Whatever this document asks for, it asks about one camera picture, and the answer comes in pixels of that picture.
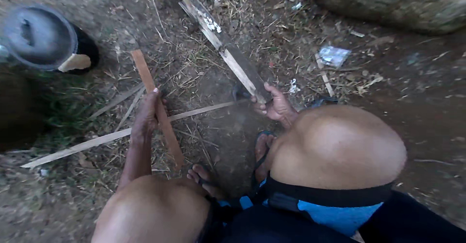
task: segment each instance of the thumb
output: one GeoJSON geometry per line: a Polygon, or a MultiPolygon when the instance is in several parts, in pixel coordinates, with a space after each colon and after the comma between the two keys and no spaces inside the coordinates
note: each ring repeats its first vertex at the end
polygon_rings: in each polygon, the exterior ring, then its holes
{"type": "Polygon", "coordinates": [[[265,90],[269,91],[272,94],[272,97],[274,98],[284,97],[283,93],[280,90],[278,90],[275,86],[269,85],[267,82],[264,83],[264,88],[265,90]]]}

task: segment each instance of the pot lid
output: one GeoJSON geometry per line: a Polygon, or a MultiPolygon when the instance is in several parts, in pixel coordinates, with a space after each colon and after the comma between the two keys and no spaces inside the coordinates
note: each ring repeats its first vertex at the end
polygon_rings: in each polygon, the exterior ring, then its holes
{"type": "Polygon", "coordinates": [[[56,67],[77,48],[71,24],[44,6],[21,7],[9,14],[4,36],[10,53],[33,67],[56,67]]]}

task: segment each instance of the blue shorts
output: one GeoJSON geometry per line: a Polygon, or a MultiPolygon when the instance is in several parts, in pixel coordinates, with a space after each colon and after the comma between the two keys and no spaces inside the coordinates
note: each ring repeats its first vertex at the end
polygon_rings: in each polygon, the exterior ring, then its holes
{"type": "Polygon", "coordinates": [[[341,234],[353,236],[390,198],[391,185],[348,190],[319,189],[284,184],[274,180],[269,173],[257,191],[238,199],[239,206],[232,201],[220,201],[219,204],[242,209],[263,204],[293,211],[341,234]]]}
{"type": "Polygon", "coordinates": [[[466,242],[466,232],[391,184],[327,190],[291,186],[270,176],[257,191],[212,202],[202,243],[466,242]]]}

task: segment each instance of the black pot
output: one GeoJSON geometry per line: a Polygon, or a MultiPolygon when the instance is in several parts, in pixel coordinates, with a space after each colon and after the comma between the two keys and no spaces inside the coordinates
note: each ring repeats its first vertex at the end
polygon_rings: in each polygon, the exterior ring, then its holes
{"type": "Polygon", "coordinates": [[[4,37],[10,54],[30,67],[57,70],[72,54],[90,57],[91,66],[84,70],[99,62],[94,41],[62,14],[46,6],[16,8],[5,21],[4,37]]]}

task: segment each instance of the dirt ground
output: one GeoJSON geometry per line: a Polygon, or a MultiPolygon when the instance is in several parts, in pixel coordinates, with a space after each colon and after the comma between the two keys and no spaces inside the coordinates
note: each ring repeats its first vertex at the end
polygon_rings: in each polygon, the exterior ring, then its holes
{"type": "MultiPolygon", "coordinates": [[[[314,57],[320,47],[351,50],[341,68],[325,68],[339,101],[380,116],[404,139],[409,159],[396,189],[466,229],[466,33],[431,37],[395,30],[337,16],[312,0],[201,1],[265,81],[288,92],[296,79],[300,91],[288,95],[298,109],[328,95],[314,57]],[[292,10],[298,2],[304,7],[292,10]]],[[[129,54],[133,49],[144,52],[171,115],[233,99],[234,74],[173,0],[0,0],[0,18],[15,5],[35,3],[62,12],[100,49],[100,64],[89,73],[54,75],[75,84],[50,80],[50,89],[72,95],[86,117],[141,82],[129,54]]],[[[67,142],[48,145],[46,133],[32,149],[0,156],[3,242],[90,241],[95,220],[116,188],[129,138],[37,169],[19,166],[114,132],[133,99],[84,121],[85,127],[67,142]]],[[[131,126],[133,117],[134,111],[122,129],[131,126]]],[[[247,103],[172,124],[187,133],[198,129],[203,139],[218,145],[206,147],[220,184],[231,195],[248,190],[257,132],[282,131],[247,103]]],[[[207,164],[196,139],[177,136],[186,157],[180,173],[169,171],[172,163],[160,133],[154,139],[153,173],[161,178],[185,175],[192,163],[207,164]]]]}

